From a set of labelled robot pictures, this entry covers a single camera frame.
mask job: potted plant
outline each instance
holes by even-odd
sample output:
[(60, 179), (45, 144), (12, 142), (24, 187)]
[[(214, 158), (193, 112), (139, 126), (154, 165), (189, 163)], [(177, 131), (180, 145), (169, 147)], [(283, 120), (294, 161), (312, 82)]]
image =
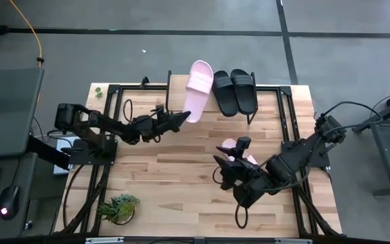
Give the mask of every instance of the potted plant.
[(135, 206), (139, 204), (139, 199), (128, 194), (111, 198), (111, 201), (102, 203), (97, 213), (105, 216), (113, 224), (124, 225), (129, 223), (135, 215)]

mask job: small plant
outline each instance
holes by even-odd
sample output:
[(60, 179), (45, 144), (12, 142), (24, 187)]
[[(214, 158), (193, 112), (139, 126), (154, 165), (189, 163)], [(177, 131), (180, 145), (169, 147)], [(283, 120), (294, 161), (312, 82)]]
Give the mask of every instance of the small plant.
[(100, 87), (97, 87), (95, 89), (95, 96), (96, 96), (96, 98), (102, 98), (103, 97), (103, 92), (102, 92), (102, 89)]
[(126, 224), (135, 214), (135, 206), (139, 204), (139, 199), (128, 194), (111, 198), (111, 201), (102, 203), (98, 209), (98, 214), (105, 216), (113, 224)]

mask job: concrete floor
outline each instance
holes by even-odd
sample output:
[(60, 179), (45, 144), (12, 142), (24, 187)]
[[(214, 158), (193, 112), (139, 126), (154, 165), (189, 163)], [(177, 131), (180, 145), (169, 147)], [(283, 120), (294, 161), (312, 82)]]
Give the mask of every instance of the concrete floor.
[[(390, 0), (282, 0), (289, 31), (390, 33)], [(280, 31), (274, 0), (17, 0), (33, 26), (144, 30)], [(25, 27), (0, 0), (0, 24)], [(203, 59), (214, 70), (243, 68), (258, 83), (290, 84), (281, 37), (166, 35), (39, 35), (45, 77), (36, 117), (53, 127), (60, 102), (83, 104), (94, 82), (165, 82), (167, 71), (186, 74)], [(341, 100), (375, 104), (390, 94), (390, 39), (290, 38), (299, 84), (309, 85), (321, 113)], [(37, 65), (32, 35), (0, 37), (0, 69)], [(338, 108), (343, 124), (369, 113)], [(372, 191), (388, 186), (372, 135), (349, 132), (329, 154), (343, 232), (390, 241), (390, 197)]]

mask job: yellow cable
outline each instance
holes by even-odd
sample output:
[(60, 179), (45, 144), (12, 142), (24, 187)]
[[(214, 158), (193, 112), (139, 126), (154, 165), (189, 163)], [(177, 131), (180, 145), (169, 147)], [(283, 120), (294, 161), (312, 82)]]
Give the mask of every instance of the yellow cable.
[(39, 44), (39, 59), (40, 60), (37, 60), (39, 61), (39, 67), (41, 67), (41, 63), (42, 63), (42, 56), (41, 56), (41, 44), (40, 44), (40, 40), (39, 40), (39, 37), (37, 36), (37, 34), (35, 33), (35, 30), (34, 28), (31, 26), (30, 22), (25, 18), (24, 14), (20, 11), (20, 9), (18, 8), (18, 6), (16, 6), (16, 4), (14, 4), (14, 2), (12, 0), (9, 0), (10, 3), (12, 3), (13, 7), (16, 8), (16, 10), (18, 10), (19, 14), (21, 15), (21, 17), (25, 20), (25, 22), (28, 24), (28, 26), (30, 27), (32, 33), (34, 34), (35, 36), (35, 39), (37, 40), (37, 43)]

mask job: wooden tabletop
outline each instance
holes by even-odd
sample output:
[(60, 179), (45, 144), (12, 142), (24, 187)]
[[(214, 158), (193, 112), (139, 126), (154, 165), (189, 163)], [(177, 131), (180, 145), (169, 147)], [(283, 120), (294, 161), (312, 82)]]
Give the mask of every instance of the wooden tabletop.
[[(186, 92), (187, 75), (173, 75), (169, 89), (169, 109), (181, 110)], [(100, 87), (106, 94), (109, 83), (91, 84), (86, 107), (104, 110), (105, 99), (96, 98), (95, 89)], [(302, 138), (313, 133), (313, 104), (309, 87), (291, 86), (297, 122)], [(205, 237), (297, 237), (297, 224), (291, 190), (283, 190), (271, 196), (263, 195), (249, 208), (249, 221), (245, 229), (239, 229), (234, 221), (237, 202), (232, 191), (225, 192), (213, 182), (212, 173), (217, 167), (213, 155), (222, 155), (215, 146), (226, 138), (237, 140), (250, 136), (248, 152), (262, 163), (275, 153), (280, 153), (282, 131), (279, 121), (276, 95), (259, 91), (259, 111), (251, 125), (246, 117), (224, 117), (211, 94), (201, 120), (184, 123), (178, 133), (168, 132), (160, 143), (143, 143), (129, 146), (118, 141), (115, 164), (109, 175), (106, 200), (128, 193), (138, 197), (141, 204), (133, 220), (124, 226), (103, 221), (100, 235), (123, 236), (205, 236)], [(133, 101), (133, 116), (150, 114), (157, 104), (165, 103), (165, 91), (124, 91), (123, 101)], [(286, 115), (288, 107), (284, 100)], [(120, 120), (126, 123), (123, 113)], [(85, 201), (91, 167), (84, 167), (68, 196), (68, 221), (78, 212)], [(332, 186), (327, 175), (312, 169), (309, 184), (315, 206), (329, 224), (341, 231)], [(302, 207), (305, 226), (309, 230), (307, 210)], [(62, 211), (56, 230), (62, 229)]]

